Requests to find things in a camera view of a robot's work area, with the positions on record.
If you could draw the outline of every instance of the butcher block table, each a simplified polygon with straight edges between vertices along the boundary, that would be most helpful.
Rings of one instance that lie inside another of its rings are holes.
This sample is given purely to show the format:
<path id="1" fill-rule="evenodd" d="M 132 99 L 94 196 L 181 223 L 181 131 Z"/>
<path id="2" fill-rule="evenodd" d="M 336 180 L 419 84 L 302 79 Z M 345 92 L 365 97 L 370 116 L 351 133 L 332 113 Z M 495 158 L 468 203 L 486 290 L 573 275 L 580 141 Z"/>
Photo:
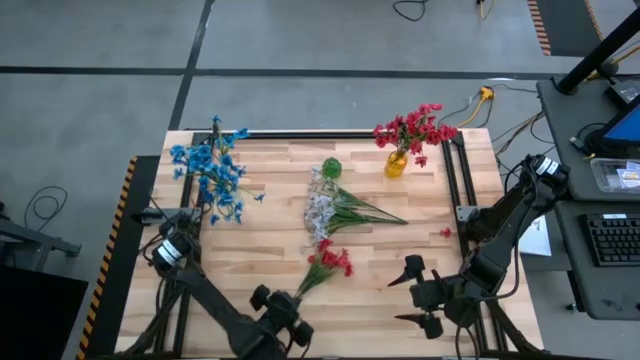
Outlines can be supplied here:
<path id="1" fill-rule="evenodd" d="M 478 203 L 490 206 L 503 192 L 489 132 L 485 129 L 463 132 Z M 192 137 L 191 131 L 167 134 L 153 190 L 153 198 L 160 207 L 179 207 L 184 178 L 173 180 L 169 149 L 175 144 L 189 145 Z M 202 267 L 211 282 L 240 312 L 254 318 L 259 313 L 251 308 L 249 298 L 258 285 L 295 293 L 307 272 L 307 257 L 312 252 L 303 223 L 310 169 L 334 157 L 342 163 L 340 183 L 344 189 L 409 224 L 348 227 L 331 236 L 336 249 L 349 250 L 355 274 L 347 278 L 337 273 L 305 296 L 300 314 L 315 329 L 307 357 L 455 355 L 455 325 L 438 312 L 444 334 L 436 340 L 426 339 L 423 330 L 414 323 L 394 319 L 395 315 L 419 312 L 412 306 L 410 284 L 387 287 L 402 273 L 406 255 L 422 255 L 427 278 L 431 278 L 429 269 L 446 276 L 457 273 L 461 264 L 442 148 L 425 147 L 427 165 L 420 168 L 410 162 L 397 180 L 383 174 L 391 151 L 378 148 L 371 139 L 323 140 L 321 133 L 310 140 L 238 141 L 232 156 L 236 163 L 248 168 L 242 184 L 256 193 L 265 192 L 266 196 L 262 204 L 245 199 L 242 225 L 219 221 L 210 226 L 208 219 L 203 221 Z M 464 199 L 457 154 L 453 158 L 460 197 Z M 197 189 L 198 186 L 193 186 L 192 204 Z M 447 227 L 453 231 L 449 238 L 440 234 Z M 141 245 L 155 234 L 157 227 L 147 228 Z M 520 273 L 518 292 L 500 303 L 527 339 L 542 348 L 526 277 L 522 269 Z M 513 287 L 514 274 L 512 263 L 502 293 Z M 120 328 L 118 351 L 130 346 L 153 317 L 159 281 L 154 269 L 140 256 Z M 169 321 L 167 348 L 172 346 L 178 307 Z M 490 348 L 495 349 L 486 308 L 483 316 Z M 286 332 L 280 336 L 285 343 L 288 341 Z M 465 331 L 460 343 L 463 355 L 473 355 L 473 344 Z M 294 345 L 290 356 L 298 357 L 302 350 Z M 233 356 L 224 331 L 193 299 L 183 350 L 183 357 L 189 356 Z"/>

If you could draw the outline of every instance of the glass vase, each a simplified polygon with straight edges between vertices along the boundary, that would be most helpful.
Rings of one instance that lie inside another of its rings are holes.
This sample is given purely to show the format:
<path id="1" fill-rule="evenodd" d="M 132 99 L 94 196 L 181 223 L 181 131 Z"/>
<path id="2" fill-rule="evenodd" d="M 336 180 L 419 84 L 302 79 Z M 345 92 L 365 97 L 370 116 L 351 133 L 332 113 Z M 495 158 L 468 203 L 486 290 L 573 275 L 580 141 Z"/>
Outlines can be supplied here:
<path id="1" fill-rule="evenodd" d="M 409 158 L 407 153 L 394 151 L 389 154 L 389 157 L 387 158 L 387 164 L 384 166 L 384 173 L 389 178 L 399 178 L 402 176 L 404 168 L 407 167 L 408 161 Z"/>

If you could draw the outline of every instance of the keyboard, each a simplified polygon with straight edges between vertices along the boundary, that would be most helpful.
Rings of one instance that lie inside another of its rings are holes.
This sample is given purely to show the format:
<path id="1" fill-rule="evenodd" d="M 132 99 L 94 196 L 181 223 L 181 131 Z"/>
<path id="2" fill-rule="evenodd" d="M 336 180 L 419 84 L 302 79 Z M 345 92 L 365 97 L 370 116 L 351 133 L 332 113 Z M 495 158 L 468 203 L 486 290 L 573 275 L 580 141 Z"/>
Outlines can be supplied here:
<path id="1" fill-rule="evenodd" d="M 640 214 L 579 217 L 596 266 L 640 266 Z"/>

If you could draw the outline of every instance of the yellow and black tape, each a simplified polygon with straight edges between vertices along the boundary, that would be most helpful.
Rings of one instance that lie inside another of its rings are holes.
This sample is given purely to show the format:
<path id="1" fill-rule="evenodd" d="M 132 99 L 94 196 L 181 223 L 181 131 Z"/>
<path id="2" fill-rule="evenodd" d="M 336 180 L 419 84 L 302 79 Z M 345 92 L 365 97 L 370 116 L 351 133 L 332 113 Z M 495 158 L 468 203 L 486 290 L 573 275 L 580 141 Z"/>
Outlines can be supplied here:
<path id="1" fill-rule="evenodd" d="M 593 12 L 593 8 L 591 7 L 591 2 L 589 2 L 589 0 L 584 0 L 584 4 L 587 7 L 589 16 L 591 16 L 591 21 L 593 22 L 593 27 L 596 29 L 596 34 L 598 34 L 598 38 L 600 38 L 600 41 L 602 41 L 602 39 L 604 39 L 604 36 L 602 36 L 602 31 L 600 31 L 600 25 L 598 25 L 598 21 L 596 21 L 596 15 Z"/>
<path id="2" fill-rule="evenodd" d="M 133 170 L 136 167 L 137 157 L 133 157 L 129 161 L 129 168 L 127 168 L 127 176 L 124 179 L 124 185 L 122 185 L 122 191 L 120 193 L 120 199 L 118 201 L 118 207 L 113 218 L 113 224 L 111 225 L 111 233 L 107 240 L 107 246 L 105 248 L 104 256 L 102 257 L 102 264 L 100 265 L 100 272 L 98 273 L 98 279 L 96 280 L 96 288 L 93 291 L 91 298 L 91 304 L 89 304 L 89 311 L 87 313 L 87 319 L 82 330 L 82 337 L 80 338 L 80 347 L 76 353 L 76 359 L 84 360 L 87 349 L 89 348 L 89 339 L 93 326 L 96 322 L 96 315 L 98 313 L 98 307 L 100 306 L 100 298 L 104 291 L 104 286 L 107 282 L 107 275 L 109 274 L 109 264 L 111 263 L 111 256 L 113 254 L 113 248 L 116 244 L 118 237 L 118 231 L 120 229 L 120 222 L 122 221 L 122 215 L 124 213 L 124 207 L 129 197 L 129 188 L 131 186 L 131 180 L 133 179 Z"/>
<path id="3" fill-rule="evenodd" d="M 551 56 L 551 45 L 549 44 L 547 30 L 545 30 L 544 23 L 542 22 L 542 16 L 540 16 L 538 2 L 536 0 L 528 0 L 527 4 L 529 5 L 529 12 L 531 13 L 531 19 L 533 19 L 533 26 L 535 27 L 536 36 L 538 37 L 542 53 L 547 56 Z"/>

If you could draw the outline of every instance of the concrete floor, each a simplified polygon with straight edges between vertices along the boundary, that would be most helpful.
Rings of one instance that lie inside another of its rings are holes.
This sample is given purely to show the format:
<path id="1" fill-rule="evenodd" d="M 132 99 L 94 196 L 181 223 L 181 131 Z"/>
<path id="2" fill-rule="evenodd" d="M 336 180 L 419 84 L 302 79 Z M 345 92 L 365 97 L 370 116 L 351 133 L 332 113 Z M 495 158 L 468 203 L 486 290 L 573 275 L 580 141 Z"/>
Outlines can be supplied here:
<path id="1" fill-rule="evenodd" d="M 0 0 L 0 66 L 183 68 L 204 3 Z M 605 35 L 634 9 L 632 0 L 592 4 Z M 403 20 L 382 0 L 218 0 L 197 67 L 554 73 L 577 61 L 542 55 L 524 0 L 499 0 L 485 22 L 475 1 L 431 0 L 419 23 Z M 625 61 L 622 71 L 640 72 L 640 56 Z M 0 199 L 20 219 L 40 187 L 67 188 L 69 201 L 46 232 L 83 245 L 78 259 L 53 256 L 46 271 L 93 286 L 127 161 L 160 151 L 181 80 L 0 74 L 0 151 L 12 154 L 0 158 Z M 196 77 L 180 128 L 207 126 L 216 113 L 227 127 L 373 128 L 422 102 L 443 103 L 448 113 L 481 85 L 498 83 L 505 81 Z M 535 89 L 533 81 L 508 84 Z M 496 94 L 487 125 L 493 137 L 540 110 L 535 94 L 504 87 Z M 457 124 L 467 114 L 448 122 Z M 551 139 L 544 120 L 535 130 Z M 512 166 L 526 153 L 550 148 L 527 132 L 501 159 Z M 637 358 L 640 344 L 633 339 L 640 324 L 568 314 L 566 276 L 527 277 L 549 350 Z M 77 349 L 85 300 L 65 358 Z"/>

